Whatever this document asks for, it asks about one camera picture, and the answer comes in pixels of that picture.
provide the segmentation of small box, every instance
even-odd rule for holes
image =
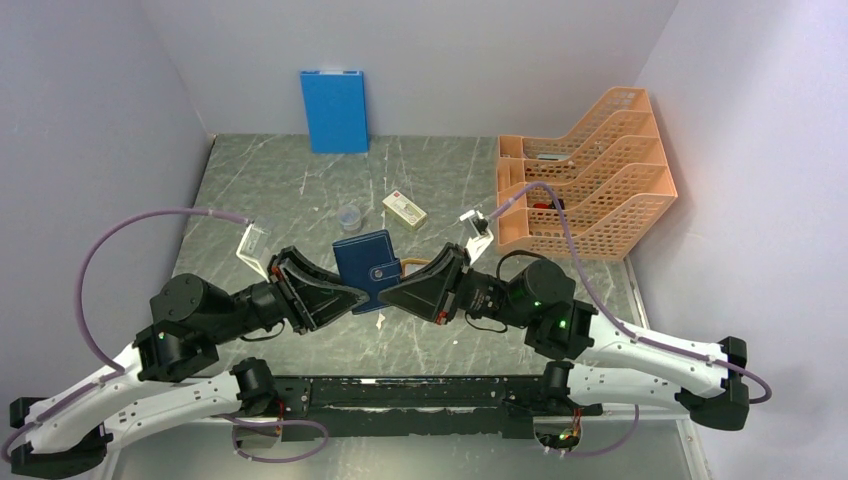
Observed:
[[[383,208],[386,210],[386,215],[397,218],[412,231],[418,230],[427,222],[427,213],[397,190],[383,199]]]

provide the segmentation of small plastic container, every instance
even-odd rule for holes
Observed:
[[[336,218],[345,233],[359,233],[362,230],[362,212],[352,203],[339,207]]]

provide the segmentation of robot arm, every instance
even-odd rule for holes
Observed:
[[[603,402],[640,403],[688,410],[694,421],[712,428],[738,430],[744,425],[747,387],[735,373],[619,335],[607,319],[596,316],[592,305],[573,298],[574,280],[553,262],[537,260],[504,281],[471,269],[472,253],[479,254],[447,244],[425,268],[379,298],[438,325],[464,311],[472,318],[525,329],[525,344],[555,360],[548,364],[537,395],[548,414]],[[92,374],[75,387],[99,382],[97,387],[46,423],[39,415],[74,388],[52,399],[16,402],[12,425],[32,428],[27,443],[13,452],[13,472],[64,478],[92,468],[107,450],[196,418],[264,412],[279,392],[261,360],[249,359],[248,365],[239,364],[205,384],[184,381],[217,362],[217,345],[259,329],[270,331],[284,319],[303,335],[368,301],[367,293],[345,286],[338,275],[310,263],[294,247],[273,257],[268,274],[270,281],[233,295],[195,275],[172,278],[150,301],[153,325],[116,358],[127,369],[124,375],[102,382],[110,372],[107,367]],[[738,339],[699,344],[634,330],[714,358],[744,364],[747,357]],[[57,474],[61,462],[69,466]]]

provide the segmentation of cable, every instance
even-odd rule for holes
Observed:
[[[633,405],[633,423],[630,424],[630,429],[627,430],[627,433],[625,433],[623,437],[619,438],[618,441],[616,441],[612,445],[606,446],[599,450],[592,450],[591,452],[566,452],[561,450],[560,453],[565,457],[572,458],[590,458],[606,455],[607,453],[618,450],[622,445],[627,443],[627,441],[630,440],[630,437],[633,436],[633,433],[636,431],[636,426],[638,425],[639,405]]]
[[[88,392],[96,389],[97,387],[100,387],[102,384],[104,384],[104,383],[106,383],[110,380],[113,380],[115,378],[118,378],[122,375],[123,375],[123,372],[118,372],[118,371],[107,373],[106,375],[103,375],[102,377],[98,378],[97,379],[98,381],[96,383],[87,383],[87,384],[82,385],[81,387],[77,388],[73,392],[65,395],[65,397],[63,397],[61,400],[59,400],[55,404],[51,405],[50,408],[48,408],[47,410],[42,412],[41,415],[38,415],[37,417],[35,417],[35,421],[29,422],[29,423],[25,424],[24,426],[22,426],[21,428],[12,432],[12,434],[9,435],[9,438],[7,438],[3,442],[2,447],[0,447],[0,458],[2,458],[3,461],[6,462],[6,463],[12,463],[12,457],[9,455],[9,448],[11,448],[12,444],[14,444],[15,441],[18,438],[20,438],[22,435],[24,435],[28,431],[32,430],[36,426],[43,424],[44,422],[46,422],[47,420],[52,418],[57,413],[64,410],[65,408],[67,408],[69,405],[71,405],[73,402],[75,402],[78,398],[82,397],[86,393],[88,393]]]
[[[597,305],[598,309],[609,319],[610,322],[612,322],[612,324],[621,333],[623,333],[628,338],[630,338],[630,339],[632,339],[636,342],[642,342],[645,345],[650,345],[654,348],[658,348],[658,349],[664,350],[666,352],[674,353],[674,354],[681,355],[681,356],[688,357],[688,358],[693,358],[695,360],[699,360],[699,361],[702,361],[702,362],[705,362],[705,363],[708,363],[708,364],[712,362],[712,363],[715,363],[718,366],[724,367],[728,370],[732,370],[732,371],[738,373],[739,375],[742,375],[743,377],[750,378],[751,380],[757,382],[761,387],[763,387],[763,390],[764,390],[764,393],[761,397],[754,398],[754,399],[751,399],[749,401],[749,403],[751,405],[766,402],[772,397],[772,390],[771,390],[771,387],[768,385],[768,383],[766,383],[765,380],[763,380],[759,376],[751,373],[750,371],[748,371],[748,370],[746,370],[746,369],[744,369],[744,368],[742,368],[738,365],[734,365],[730,362],[727,362],[725,360],[711,359],[707,355],[702,355],[700,353],[690,352],[686,349],[678,348],[678,347],[675,347],[673,345],[667,345],[665,343],[658,342],[658,341],[650,339],[650,338],[643,338],[643,337],[637,338],[637,335],[633,331],[628,329],[627,326],[625,326],[623,322],[618,320],[615,317],[615,315],[612,314],[612,312],[609,310],[609,308],[607,308],[607,306],[601,300],[601,296],[598,295],[598,292],[595,291],[595,289],[592,287],[592,284],[589,282],[589,276],[586,274],[586,270],[583,269],[583,263],[580,261],[580,257],[577,255],[577,247],[574,245],[574,238],[572,238],[571,231],[568,228],[568,221],[565,219],[565,212],[562,209],[562,205],[560,204],[559,199],[556,196],[556,193],[553,191],[553,189],[551,189],[550,185],[548,185],[547,183],[545,183],[545,182],[529,183],[527,186],[525,186],[524,188],[519,190],[518,193],[516,193],[515,195],[513,195],[512,197],[507,199],[507,201],[504,202],[503,205],[501,205],[500,207],[495,209],[495,211],[492,212],[492,214],[489,216],[490,221],[495,220],[498,217],[500,217],[501,215],[503,215],[503,213],[511,205],[513,205],[519,198],[521,198],[522,195],[526,194],[528,191],[530,191],[534,188],[542,188],[546,192],[548,192],[548,195],[550,195],[551,199],[553,200],[554,208],[556,208],[556,211],[559,214],[559,221],[562,224],[562,231],[565,234],[564,235],[565,241],[566,241],[566,243],[568,243],[568,250],[571,252],[571,257],[574,259],[574,267],[577,269],[577,274],[580,276],[580,281],[583,283],[583,286],[586,287],[586,292],[589,293],[589,296],[592,298],[592,301],[595,302],[595,305]]]
[[[124,221],[118,223],[113,226],[109,230],[107,230],[103,235],[100,236],[99,239],[89,248],[88,252],[86,252],[85,258],[83,259],[82,265],[80,266],[79,272],[77,273],[76,282],[74,285],[74,313],[76,316],[77,327],[79,328],[80,334],[82,335],[85,344],[88,346],[89,350],[94,353],[94,355],[100,359],[104,364],[111,367],[114,372],[103,375],[98,378],[96,383],[88,383],[82,385],[78,389],[69,393],[61,400],[56,402],[54,405],[51,405],[50,408],[45,410],[41,415],[36,417],[35,422],[29,422],[17,429],[13,432],[6,441],[3,442],[2,449],[0,449],[0,458],[2,458],[5,462],[11,463],[12,459],[9,455],[9,448],[15,443],[15,441],[20,438],[22,435],[32,430],[36,426],[46,422],[50,418],[52,418],[57,413],[61,412],[68,406],[70,406],[73,402],[75,402],[78,398],[82,397],[89,391],[102,386],[105,382],[113,380],[115,378],[120,377],[124,374],[125,368],[120,365],[118,362],[111,359],[108,355],[106,355],[103,350],[97,345],[94,337],[91,335],[91,331],[88,328],[88,325],[85,320],[85,314],[83,313],[82,308],[82,286],[85,281],[85,274],[88,270],[88,266],[91,263],[92,258],[94,258],[94,254],[97,250],[103,245],[106,240],[108,240],[112,235],[123,229],[124,227],[136,223],[138,221],[144,220],[146,218],[158,217],[163,215],[202,215],[202,216],[210,216],[215,218],[220,218],[222,220],[228,220],[233,223],[237,223],[240,225],[247,225],[250,223],[250,219],[247,217],[243,217],[241,215],[237,215],[235,213],[228,212],[220,212],[217,210],[210,209],[202,209],[202,208],[167,208],[162,210],[154,210],[151,212],[141,213],[138,215],[134,215],[125,219]]]
[[[132,217],[127,218],[126,220],[118,223],[113,226],[109,230],[107,230],[103,235],[94,242],[94,245],[88,249],[88,252],[85,254],[85,258],[82,261],[82,265],[80,266],[79,273],[77,274],[76,283],[74,285],[74,313],[76,314],[77,320],[77,328],[79,328],[80,334],[82,334],[82,339],[85,341],[85,344],[88,346],[88,349],[91,350],[94,355],[100,359],[104,364],[112,367],[115,371],[123,373],[124,367],[119,365],[117,362],[112,360],[108,355],[106,355],[103,350],[97,345],[97,342],[94,341],[94,337],[91,336],[91,331],[88,329],[88,325],[85,321],[85,314],[82,310],[82,285],[85,281],[85,273],[88,270],[88,265],[91,263],[91,259],[94,258],[94,254],[97,252],[97,249],[100,248],[103,243],[109,239],[112,235],[123,229],[124,227],[136,223],[138,221],[144,220],[150,217],[158,217],[162,215],[202,215],[220,218],[223,220],[229,220],[233,223],[238,223],[240,225],[247,225],[250,223],[250,220],[241,215],[237,215],[235,213],[227,213],[227,212],[219,212],[217,210],[209,210],[203,208],[166,208],[162,210],[154,210],[152,212],[141,213],[138,215],[134,215]]]
[[[312,427],[312,428],[318,429],[318,430],[321,431],[321,433],[324,434],[324,437],[321,439],[321,444],[318,445],[317,447],[313,448],[312,450],[306,452],[306,453],[302,453],[300,455],[295,455],[294,457],[289,457],[289,458],[265,458],[265,457],[256,457],[256,456],[250,455],[250,454],[242,451],[238,446],[238,440],[236,439],[236,430],[233,429],[231,438],[233,440],[233,450],[234,450],[235,454],[242,457],[242,458],[246,458],[247,460],[251,460],[251,461],[254,461],[254,462],[259,462],[259,463],[292,463],[292,462],[297,462],[299,460],[309,458],[309,457],[315,455],[316,453],[320,452],[321,450],[324,449],[324,447],[327,446],[327,441],[330,440],[330,432],[327,430],[327,427],[325,427],[324,425],[322,425],[318,422],[313,422],[312,420],[277,420],[277,421],[274,421],[274,422],[246,422],[246,421],[244,421],[240,418],[236,418],[232,415],[218,415],[218,416],[229,421],[229,422],[232,422],[232,423],[234,423],[238,426],[241,426],[241,427],[247,427],[247,428],[251,428],[251,427],[276,427],[276,426],[284,427],[284,426],[287,426],[287,425],[288,426],[303,426],[303,427]]]
[[[277,338],[277,337],[280,336],[280,334],[283,333],[283,330],[286,329],[285,322],[280,322],[280,325],[282,325],[282,328],[280,328],[280,331],[273,334],[273,335],[265,335],[264,337],[256,337],[256,338],[247,338],[245,336],[241,336],[241,337],[239,337],[239,340],[241,340],[242,342],[247,342],[247,343],[258,343],[258,342],[265,342],[265,341],[271,340],[273,338]]]
[[[465,312],[465,323],[467,323],[469,327],[471,327],[475,330],[480,330],[481,332],[506,333],[509,330],[509,325],[504,325],[503,330],[495,330],[494,328],[478,327],[477,325],[474,325],[473,323],[471,323],[471,320],[468,319],[468,312]]]
[[[510,257],[533,257],[533,258],[540,258],[542,260],[548,259],[548,257],[546,257],[544,255],[540,255],[536,252],[529,252],[527,250],[513,250],[513,251],[507,253],[506,255],[504,255],[503,257],[501,257],[500,260],[498,260],[498,265],[495,267],[495,278],[497,278],[498,280],[501,279],[501,266],[503,265],[503,262],[507,258],[510,258]]]

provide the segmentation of white wall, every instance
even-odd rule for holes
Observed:
[[[636,82],[680,191],[633,254],[653,326],[747,340],[775,390],[702,431],[719,479],[848,471],[846,25],[841,1],[683,0]]]
[[[53,395],[98,367],[72,307],[88,246],[130,214],[190,205],[208,150],[137,2],[0,0],[3,439],[9,402]],[[107,353],[150,323],[147,300],[170,276],[183,225],[149,220],[94,259],[85,307]]]
[[[365,71],[371,133],[559,136],[677,0],[144,0],[207,129],[306,133],[298,71]]]

